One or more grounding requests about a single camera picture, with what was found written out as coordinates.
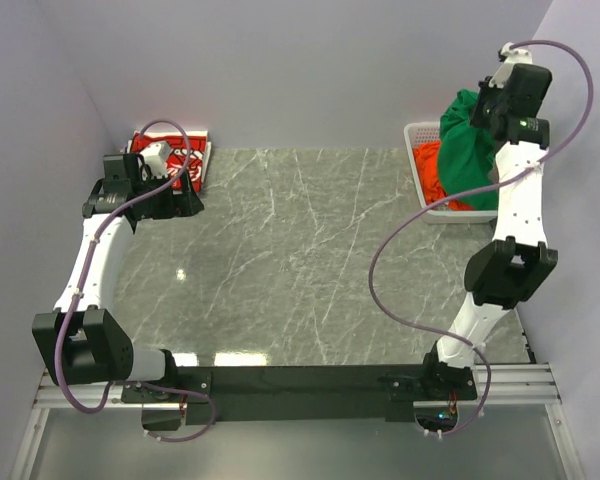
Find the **green t-shirt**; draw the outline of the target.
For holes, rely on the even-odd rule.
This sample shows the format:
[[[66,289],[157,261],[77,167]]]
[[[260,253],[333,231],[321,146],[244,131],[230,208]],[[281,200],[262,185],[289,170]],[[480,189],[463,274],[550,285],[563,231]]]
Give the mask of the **green t-shirt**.
[[[461,89],[439,120],[438,177],[448,196],[490,186],[494,141],[470,125],[478,93]]]

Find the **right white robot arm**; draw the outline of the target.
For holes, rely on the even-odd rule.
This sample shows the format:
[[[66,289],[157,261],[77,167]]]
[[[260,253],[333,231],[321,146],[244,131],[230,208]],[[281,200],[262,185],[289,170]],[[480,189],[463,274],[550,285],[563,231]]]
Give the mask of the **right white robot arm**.
[[[494,141],[498,191],[492,241],[465,269],[465,300],[447,336],[426,355],[419,387],[432,399],[473,399],[473,346],[519,303],[527,301],[555,268],[542,221],[542,157],[550,142],[549,123],[537,113],[552,81],[551,72],[530,63],[503,65],[480,82],[471,126]]]

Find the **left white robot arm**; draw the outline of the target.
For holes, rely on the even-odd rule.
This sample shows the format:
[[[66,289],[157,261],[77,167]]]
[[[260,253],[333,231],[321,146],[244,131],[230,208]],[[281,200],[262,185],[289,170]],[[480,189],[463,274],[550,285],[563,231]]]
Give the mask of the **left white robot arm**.
[[[133,345],[112,314],[116,282],[138,222],[191,217],[204,208],[191,184],[178,190],[170,147],[153,143],[138,153],[103,159],[104,176],[82,206],[78,256],[49,313],[35,316],[32,334],[49,374],[69,385],[144,381],[156,401],[173,399],[180,378],[165,350]]]

